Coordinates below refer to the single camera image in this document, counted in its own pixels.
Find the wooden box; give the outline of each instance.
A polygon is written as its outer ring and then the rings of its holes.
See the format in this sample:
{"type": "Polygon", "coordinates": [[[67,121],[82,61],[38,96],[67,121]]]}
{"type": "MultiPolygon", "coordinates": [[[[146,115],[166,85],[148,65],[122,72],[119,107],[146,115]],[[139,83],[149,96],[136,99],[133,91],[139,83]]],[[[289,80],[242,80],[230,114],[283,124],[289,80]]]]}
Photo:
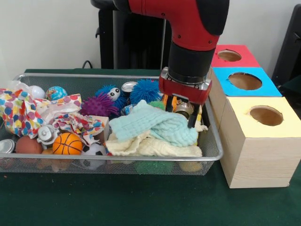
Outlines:
{"type": "Polygon", "coordinates": [[[209,93],[217,128],[220,126],[226,97],[281,97],[274,83],[260,67],[212,68],[209,93]]]}
{"type": "Polygon", "coordinates": [[[228,97],[219,133],[230,188],[289,185],[301,158],[301,121],[285,97],[228,97]]]}
{"type": "Polygon", "coordinates": [[[216,46],[212,67],[260,67],[256,58],[244,45],[216,46]]]}

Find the metal basket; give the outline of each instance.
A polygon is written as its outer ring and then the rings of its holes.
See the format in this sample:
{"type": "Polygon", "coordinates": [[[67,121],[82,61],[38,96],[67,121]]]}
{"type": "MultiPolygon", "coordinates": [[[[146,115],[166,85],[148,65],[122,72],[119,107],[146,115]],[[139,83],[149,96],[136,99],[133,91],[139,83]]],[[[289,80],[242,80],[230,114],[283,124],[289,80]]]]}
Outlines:
{"type": "MultiPolygon", "coordinates": [[[[52,86],[62,86],[68,94],[80,93],[82,99],[93,96],[103,85],[118,87],[127,81],[140,79],[158,80],[153,76],[135,75],[85,75],[24,73],[15,78],[29,86],[37,85],[47,90],[52,86]]],[[[220,137],[215,125],[209,101],[203,107],[203,123],[207,132],[199,135],[199,146],[203,157],[128,157],[89,155],[46,155],[46,154],[0,154],[0,172],[18,173],[101,173],[101,174],[166,174],[205,175],[214,161],[223,155],[220,137]]],[[[0,119],[0,140],[17,137],[6,131],[0,119]]]]}

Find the googly eyes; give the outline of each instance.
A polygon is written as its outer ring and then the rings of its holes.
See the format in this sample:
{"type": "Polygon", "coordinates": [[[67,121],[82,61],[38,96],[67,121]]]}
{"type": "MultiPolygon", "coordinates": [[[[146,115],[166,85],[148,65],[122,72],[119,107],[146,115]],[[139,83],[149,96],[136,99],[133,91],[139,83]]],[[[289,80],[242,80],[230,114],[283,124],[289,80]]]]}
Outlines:
{"type": "Polygon", "coordinates": [[[108,96],[111,98],[111,101],[116,101],[120,96],[120,90],[118,88],[112,88],[108,92],[108,96]]]}

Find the green ball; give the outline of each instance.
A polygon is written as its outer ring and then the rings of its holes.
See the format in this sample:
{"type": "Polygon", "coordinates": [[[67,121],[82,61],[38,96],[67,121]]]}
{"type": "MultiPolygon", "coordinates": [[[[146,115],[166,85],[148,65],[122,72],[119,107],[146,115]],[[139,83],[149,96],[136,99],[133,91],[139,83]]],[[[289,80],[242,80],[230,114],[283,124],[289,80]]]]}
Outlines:
{"type": "Polygon", "coordinates": [[[170,174],[174,168],[173,161],[137,161],[135,169],[139,174],[170,174]]]}
{"type": "Polygon", "coordinates": [[[150,106],[156,107],[156,108],[160,108],[163,111],[165,111],[165,105],[162,101],[152,101],[149,103],[150,106]]]}

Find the orange basketball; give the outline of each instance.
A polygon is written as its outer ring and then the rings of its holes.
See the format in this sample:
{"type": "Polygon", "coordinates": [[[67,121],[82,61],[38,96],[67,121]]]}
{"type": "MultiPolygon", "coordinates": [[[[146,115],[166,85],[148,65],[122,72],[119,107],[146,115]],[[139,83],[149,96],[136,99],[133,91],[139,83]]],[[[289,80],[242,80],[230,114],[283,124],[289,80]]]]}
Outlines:
{"type": "Polygon", "coordinates": [[[81,154],[83,143],[72,133],[63,133],[53,143],[53,154],[81,154]]]}

